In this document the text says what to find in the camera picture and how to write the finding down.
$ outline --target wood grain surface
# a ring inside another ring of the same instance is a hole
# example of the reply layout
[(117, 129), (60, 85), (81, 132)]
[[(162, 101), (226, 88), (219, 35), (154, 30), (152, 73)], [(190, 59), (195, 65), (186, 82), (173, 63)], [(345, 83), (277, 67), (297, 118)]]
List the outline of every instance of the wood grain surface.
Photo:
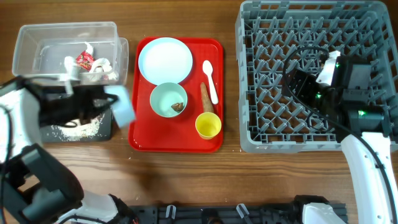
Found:
[[(241, 1), (17, 2), (0, 4), (0, 83), (12, 78), (14, 47), (25, 24), (114, 21), (119, 36), (129, 41), (129, 89), (136, 46), (144, 37), (211, 37), (224, 47), (226, 112), (221, 149), (213, 154), (136, 152), (127, 142), (127, 129), (115, 129), (108, 142), (45, 145), (86, 190), (114, 194), (128, 205), (260, 205), (288, 202), (298, 194), (322, 195), (346, 203), (349, 222), (358, 222), (353, 184), (341, 152), (248, 154), (241, 150), (234, 38)], [(395, 4), (387, 2), (390, 11)], [(398, 30), (398, 15), (390, 15), (393, 29)], [(398, 162), (394, 170), (398, 174)], [(15, 221), (8, 216), (8, 222)]]

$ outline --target white plate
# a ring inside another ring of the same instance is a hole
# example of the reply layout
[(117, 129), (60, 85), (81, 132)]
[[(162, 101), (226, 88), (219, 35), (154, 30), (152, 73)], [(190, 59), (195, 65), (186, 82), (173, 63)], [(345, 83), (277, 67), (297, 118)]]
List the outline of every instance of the white plate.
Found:
[(138, 67), (148, 82), (180, 83), (192, 69), (192, 53), (181, 41), (163, 37), (149, 42), (141, 51)]

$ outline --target light blue bowl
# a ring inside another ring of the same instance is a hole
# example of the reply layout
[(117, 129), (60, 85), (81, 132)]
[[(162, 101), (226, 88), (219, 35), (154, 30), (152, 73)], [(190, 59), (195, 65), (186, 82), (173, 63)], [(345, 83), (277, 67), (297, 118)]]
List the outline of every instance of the light blue bowl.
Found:
[[(183, 110), (176, 112), (172, 105), (183, 103)], [(176, 83), (163, 83), (154, 88), (150, 94), (150, 107), (156, 114), (165, 118), (173, 118), (181, 114), (187, 107), (187, 92)]]

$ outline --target green light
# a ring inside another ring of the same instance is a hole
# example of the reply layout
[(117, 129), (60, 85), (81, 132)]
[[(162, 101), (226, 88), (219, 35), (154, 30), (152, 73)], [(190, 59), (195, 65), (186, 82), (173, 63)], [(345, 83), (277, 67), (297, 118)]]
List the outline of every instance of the green light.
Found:
[(365, 111), (358, 111), (358, 114), (359, 114), (360, 116), (363, 116), (363, 115), (366, 115), (366, 112), (365, 112)]

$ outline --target red wrapper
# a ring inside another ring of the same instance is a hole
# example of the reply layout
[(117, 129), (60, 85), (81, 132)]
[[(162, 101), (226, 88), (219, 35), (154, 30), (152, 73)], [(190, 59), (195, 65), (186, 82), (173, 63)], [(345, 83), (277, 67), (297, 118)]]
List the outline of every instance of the red wrapper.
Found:
[(91, 66), (94, 62), (94, 57), (87, 53), (87, 51), (83, 51), (77, 58), (76, 58), (76, 63), (84, 68), (87, 71), (90, 71)]

